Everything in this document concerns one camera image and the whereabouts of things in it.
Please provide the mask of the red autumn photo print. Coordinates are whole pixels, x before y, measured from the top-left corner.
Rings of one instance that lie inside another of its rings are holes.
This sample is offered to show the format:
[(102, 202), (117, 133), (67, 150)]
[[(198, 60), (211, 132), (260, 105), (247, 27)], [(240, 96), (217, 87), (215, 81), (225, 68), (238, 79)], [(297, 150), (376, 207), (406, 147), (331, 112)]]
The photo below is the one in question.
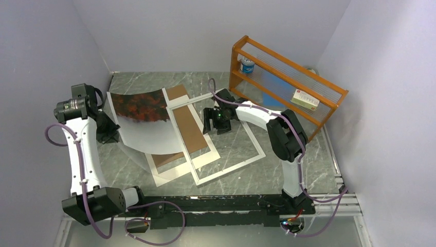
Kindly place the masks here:
[(108, 92), (107, 98), (126, 146), (157, 155), (182, 152), (162, 89), (128, 95)]

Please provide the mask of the white picture frame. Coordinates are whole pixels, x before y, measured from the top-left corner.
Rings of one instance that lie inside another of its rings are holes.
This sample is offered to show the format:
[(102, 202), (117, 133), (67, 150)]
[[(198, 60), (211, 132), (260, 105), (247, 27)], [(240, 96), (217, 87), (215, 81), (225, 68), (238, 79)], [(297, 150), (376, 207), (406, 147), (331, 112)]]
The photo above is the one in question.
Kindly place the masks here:
[(175, 111), (182, 107), (188, 107), (189, 114), (194, 117), (194, 129), (203, 129), (202, 114), (196, 111), (197, 104), (206, 103), (210, 94), (201, 95), (190, 99), (188, 96), (180, 96), (169, 101), (168, 113), (175, 130), (179, 146), (182, 148), (185, 162), (163, 172), (160, 176), (162, 182), (157, 182), (158, 187), (173, 189), (173, 194), (189, 194), (207, 187), (216, 187), (230, 178), (236, 180), (240, 177), (240, 171), (251, 163), (265, 158), (265, 152), (257, 141), (251, 128), (246, 122), (236, 122), (229, 133), (217, 135), (215, 131), (205, 134), (203, 137), (207, 147), (188, 152), (187, 143), (189, 138), (181, 134), (181, 123), (175, 116)]

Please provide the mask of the white mat board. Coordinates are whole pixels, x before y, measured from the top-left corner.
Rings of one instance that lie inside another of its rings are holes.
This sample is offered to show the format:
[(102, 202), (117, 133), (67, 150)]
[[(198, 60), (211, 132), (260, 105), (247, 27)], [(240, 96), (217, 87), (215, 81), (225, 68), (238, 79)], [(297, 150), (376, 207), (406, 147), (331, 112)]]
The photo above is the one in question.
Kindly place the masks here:
[[(203, 121), (196, 112), (196, 109), (192, 104), (189, 104), (187, 106), (190, 109), (192, 115), (194, 116), (198, 127), (201, 127), (202, 131)], [(189, 153), (194, 167), (198, 170), (203, 166), (208, 165), (211, 162), (216, 161), (218, 158), (220, 158), (220, 155), (209, 135), (206, 134), (203, 136), (207, 142), (208, 147), (202, 148), (193, 153)], [(155, 166), (155, 163), (152, 159), (152, 154), (146, 154), (145, 157), (148, 162), (148, 167), (150, 168), (152, 178), (157, 187), (162, 186), (191, 172), (190, 163), (186, 160), (185, 157), (181, 157), (158, 168)]]

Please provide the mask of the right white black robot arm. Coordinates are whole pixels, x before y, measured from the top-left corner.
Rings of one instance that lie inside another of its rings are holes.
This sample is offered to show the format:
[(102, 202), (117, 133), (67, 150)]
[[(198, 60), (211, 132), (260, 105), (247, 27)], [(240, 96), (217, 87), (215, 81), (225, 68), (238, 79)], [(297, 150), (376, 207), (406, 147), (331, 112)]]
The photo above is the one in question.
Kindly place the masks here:
[(211, 92), (217, 103), (213, 108), (203, 109), (203, 134), (216, 129), (218, 135), (231, 131), (231, 121), (244, 121), (262, 128), (268, 134), (274, 154), (281, 160), (283, 168), (283, 208), (290, 214), (296, 213), (303, 205), (299, 197), (303, 194), (301, 171), (307, 135), (292, 110), (283, 112), (261, 107), (245, 98), (235, 99), (227, 89)]

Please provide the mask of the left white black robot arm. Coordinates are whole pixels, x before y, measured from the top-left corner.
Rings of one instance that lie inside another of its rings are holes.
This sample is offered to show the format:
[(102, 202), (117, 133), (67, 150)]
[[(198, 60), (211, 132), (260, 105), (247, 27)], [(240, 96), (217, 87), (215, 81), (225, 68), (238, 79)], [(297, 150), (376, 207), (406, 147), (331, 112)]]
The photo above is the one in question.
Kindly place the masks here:
[(119, 125), (103, 112), (102, 92), (85, 83), (71, 87), (72, 98), (57, 103), (53, 113), (61, 127), (71, 164), (70, 197), (62, 201), (63, 211), (90, 225), (127, 211), (134, 216), (146, 212), (147, 202), (137, 186), (120, 189), (108, 186), (98, 155), (98, 144), (119, 142)]

